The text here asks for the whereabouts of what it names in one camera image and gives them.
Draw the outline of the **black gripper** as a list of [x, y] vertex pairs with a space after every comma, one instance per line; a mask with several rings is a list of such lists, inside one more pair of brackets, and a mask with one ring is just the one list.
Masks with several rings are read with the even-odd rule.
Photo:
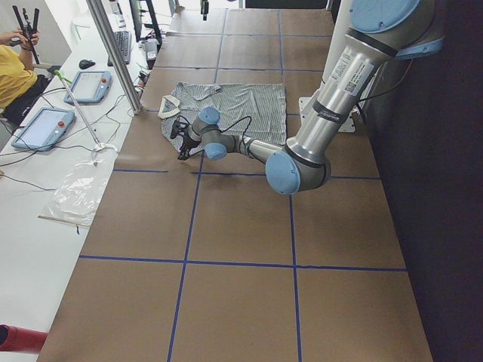
[[182, 145], [180, 147], [180, 152], [177, 159], [181, 161], [185, 161], [189, 159], [191, 150], [198, 147], [198, 140], [194, 140], [187, 133], [182, 135], [182, 140], [183, 140]]

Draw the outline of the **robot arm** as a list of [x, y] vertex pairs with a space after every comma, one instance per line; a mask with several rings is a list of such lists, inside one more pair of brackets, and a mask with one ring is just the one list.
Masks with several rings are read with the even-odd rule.
[[237, 152], [265, 164], [270, 186], [280, 194], [322, 186], [331, 172], [325, 150], [360, 101], [377, 70], [390, 60], [438, 52], [444, 39], [444, 1], [345, 1], [333, 45], [342, 45], [330, 75], [312, 95], [310, 111], [297, 134], [276, 146], [222, 132], [220, 113], [207, 107], [191, 124], [175, 122], [170, 137], [181, 138], [179, 159], [202, 146], [211, 160]]

